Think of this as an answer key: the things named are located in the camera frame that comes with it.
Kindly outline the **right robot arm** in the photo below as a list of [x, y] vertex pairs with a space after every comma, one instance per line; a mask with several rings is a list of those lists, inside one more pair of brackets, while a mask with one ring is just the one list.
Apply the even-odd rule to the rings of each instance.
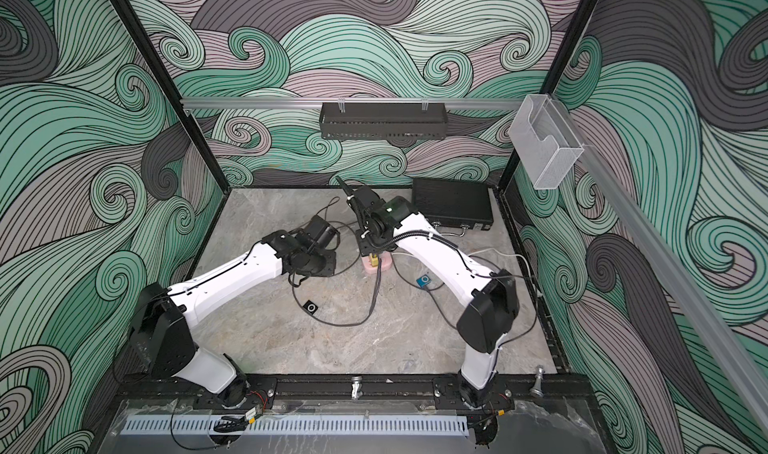
[[404, 197], [385, 200], [367, 185], [350, 186], [341, 177], [336, 181], [356, 216], [362, 256], [403, 249], [436, 274], [463, 306], [456, 323], [465, 341], [459, 392], [467, 405], [482, 407], [497, 374], [500, 346], [519, 313], [515, 276], [493, 271], [462, 252]]

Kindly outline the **black mp3 player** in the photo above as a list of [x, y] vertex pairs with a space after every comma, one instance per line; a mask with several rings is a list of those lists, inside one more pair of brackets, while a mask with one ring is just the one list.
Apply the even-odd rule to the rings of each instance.
[[307, 300], [302, 308], [310, 315], [314, 316], [318, 310], [318, 305], [311, 300]]

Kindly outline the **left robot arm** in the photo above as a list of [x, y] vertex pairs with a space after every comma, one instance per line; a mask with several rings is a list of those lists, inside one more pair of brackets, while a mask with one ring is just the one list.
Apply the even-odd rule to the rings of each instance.
[[338, 230], [316, 215], [304, 228], [277, 230], [235, 259], [187, 281], [144, 287], [130, 321], [129, 342], [147, 375], [204, 388], [226, 409], [243, 404], [250, 384], [234, 360], [201, 346], [191, 329], [247, 290], [284, 274], [330, 277]]

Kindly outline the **blue mp3 player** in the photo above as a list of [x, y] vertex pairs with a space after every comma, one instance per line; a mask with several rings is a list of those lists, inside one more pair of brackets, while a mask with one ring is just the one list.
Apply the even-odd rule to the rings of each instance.
[[431, 278], [428, 275], [422, 275], [417, 279], [417, 285], [420, 289], [425, 289], [431, 283]]

